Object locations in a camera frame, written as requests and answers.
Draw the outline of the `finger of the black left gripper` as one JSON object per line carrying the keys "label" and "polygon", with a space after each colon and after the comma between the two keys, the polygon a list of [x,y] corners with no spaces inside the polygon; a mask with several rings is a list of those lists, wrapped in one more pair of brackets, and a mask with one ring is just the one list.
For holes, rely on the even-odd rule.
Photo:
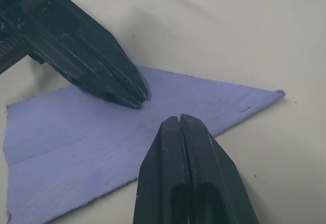
{"label": "finger of the black left gripper", "polygon": [[115,37],[71,0],[51,0],[51,33],[82,73],[73,84],[108,102],[144,102],[148,90]]}
{"label": "finger of the black left gripper", "polygon": [[142,104],[142,78],[114,36],[92,17],[30,13],[27,39],[69,82],[132,109]]}

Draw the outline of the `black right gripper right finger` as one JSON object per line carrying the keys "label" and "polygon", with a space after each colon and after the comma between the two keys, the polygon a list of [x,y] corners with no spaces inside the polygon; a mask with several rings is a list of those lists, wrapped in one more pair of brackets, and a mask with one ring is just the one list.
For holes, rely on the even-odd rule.
{"label": "black right gripper right finger", "polygon": [[190,115],[180,117],[192,182],[191,223],[258,223],[235,163]]}

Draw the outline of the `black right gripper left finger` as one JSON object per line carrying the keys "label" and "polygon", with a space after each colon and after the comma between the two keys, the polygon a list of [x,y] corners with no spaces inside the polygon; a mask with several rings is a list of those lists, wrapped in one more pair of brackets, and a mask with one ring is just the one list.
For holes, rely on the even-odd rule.
{"label": "black right gripper left finger", "polygon": [[178,118],[160,125],[139,171],[133,223],[187,223],[190,182]]}

